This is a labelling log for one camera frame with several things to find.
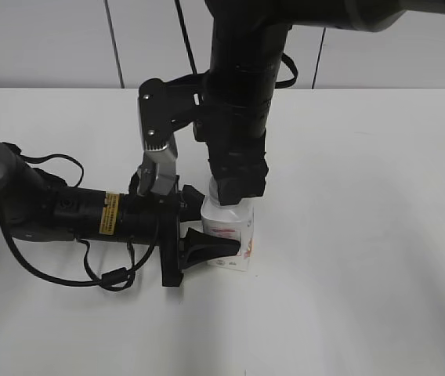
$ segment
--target table surface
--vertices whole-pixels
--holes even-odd
[[[124,192],[136,91],[0,89],[0,140]],[[204,144],[185,129],[178,145],[181,183],[205,192]],[[128,291],[59,287],[0,236],[0,374],[445,375],[445,90],[278,91],[266,148],[246,273],[199,266],[163,288],[155,252]],[[17,243],[47,273],[85,275],[80,244]],[[92,244],[95,267],[126,262]]]

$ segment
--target black cable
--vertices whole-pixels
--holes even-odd
[[[112,272],[107,273],[109,278],[106,278],[106,274],[101,279],[97,280],[65,280],[63,278],[58,278],[54,276],[50,276],[46,273],[43,273],[41,270],[36,269],[34,266],[32,266],[20,253],[19,248],[17,248],[15,242],[13,241],[12,234],[9,230],[9,225],[6,221],[5,217],[5,207],[3,205],[3,199],[2,195],[0,193],[0,230],[2,231],[2,236],[5,239],[5,242],[7,246],[9,247],[9,250],[12,252],[13,257],[17,260],[17,262],[25,268],[29,273],[33,274],[35,277],[38,277],[42,280],[45,280],[47,282],[51,282],[53,284],[59,284],[62,286],[68,286],[68,287],[90,287],[90,286],[110,286],[112,283],[110,282],[112,280],[112,277],[114,274],[116,276],[115,272],[118,272],[120,275],[128,276],[131,273],[136,272],[141,266],[146,263],[147,259],[151,256],[153,253],[154,247],[156,246],[157,239],[158,239],[158,233],[159,233],[159,227],[160,227],[160,221],[159,218],[157,218],[157,225],[156,230],[154,233],[154,238],[150,243],[150,246],[148,247],[146,254],[139,260],[137,264],[132,266],[130,269],[117,269]],[[87,246],[87,254],[90,249],[90,243],[86,240],[78,240],[80,243]]]
[[[28,157],[27,155],[23,155],[21,153],[22,150],[16,144],[14,143],[3,143],[3,144],[8,146],[9,149],[13,153],[17,154],[23,161],[31,163],[32,165],[39,165],[41,163],[45,163],[47,161],[50,161],[51,159],[56,159],[56,158],[65,159],[66,161],[72,162],[75,165],[77,165],[81,170],[80,179],[76,182],[75,185],[73,185],[73,188],[78,188],[81,184],[81,181],[83,180],[83,177],[85,175],[85,169],[83,168],[83,164],[81,164],[77,159],[73,158],[71,155],[50,154],[44,157]]]
[[[44,162],[50,161],[51,159],[55,159],[55,158],[61,158],[61,159],[65,159],[67,161],[73,162],[81,170],[80,179],[77,181],[77,183],[75,185],[73,185],[73,188],[78,188],[80,186],[81,181],[83,180],[83,176],[85,174],[85,169],[83,168],[83,165],[70,155],[50,154],[50,155],[47,155],[46,157],[27,157],[27,156],[21,154],[20,157],[22,159],[24,159],[27,163],[31,163],[33,165],[38,165],[40,163],[44,163]]]
[[[114,37],[113,20],[111,19],[110,5],[104,0],[104,8],[106,9],[107,26],[110,28],[111,44],[113,45],[114,61],[118,70],[118,79],[120,80],[120,88],[125,89],[123,82],[123,74],[121,72],[120,56],[118,55],[118,47],[116,46],[116,38]]]
[[[191,71],[193,72],[193,74],[197,74],[197,66],[194,63],[193,50],[191,49],[190,37],[188,36],[186,23],[184,21],[183,8],[181,7],[180,0],[174,0],[174,3],[175,3],[175,9],[177,10],[177,18],[179,18],[179,26],[181,27],[181,32],[183,33],[184,46],[186,47],[188,60],[190,61]]]
[[[293,86],[299,77],[299,69],[296,67],[294,60],[287,55],[285,52],[282,54],[282,63],[285,64],[285,66],[289,69],[289,71],[292,73],[292,78],[285,81],[279,81],[275,83],[275,89],[285,89],[290,88]]]
[[[322,51],[324,49],[324,40],[325,40],[325,32],[326,31],[327,31],[327,28],[324,27],[324,31],[322,31],[322,39],[320,40],[320,48],[318,49],[317,65],[315,66],[315,74],[313,76],[313,83],[311,84],[311,89],[314,89],[315,85],[317,84],[318,68],[320,66],[320,58],[322,57]]]

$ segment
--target warning sticker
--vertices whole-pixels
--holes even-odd
[[[102,235],[114,234],[114,225],[116,225],[119,201],[120,195],[118,193],[106,192],[103,215],[100,217],[99,233]]]

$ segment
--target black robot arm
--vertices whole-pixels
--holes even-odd
[[[214,27],[203,98],[225,116],[195,123],[195,131],[207,143],[222,204],[264,193],[266,119],[292,25],[380,31],[406,10],[445,14],[445,0],[205,2]]]
[[[37,277],[67,286],[111,291],[129,287],[134,273],[158,243],[164,286],[179,286],[183,270],[208,259],[235,255],[240,244],[189,230],[181,222],[199,220],[204,197],[191,186],[178,188],[175,131],[194,124],[197,141],[208,147],[221,204],[264,194],[268,173],[266,119],[280,62],[297,78],[283,54],[295,24],[378,31],[405,10],[445,13],[445,0],[205,0],[214,16],[212,58],[205,74],[174,81],[157,78],[139,89],[143,163],[128,194],[68,187],[59,177],[26,162],[10,144],[0,143],[0,227],[17,261]],[[132,266],[97,277],[85,256],[90,281],[51,277],[31,266],[13,236],[28,241],[87,240],[124,242]],[[149,244],[135,262],[133,244]]]

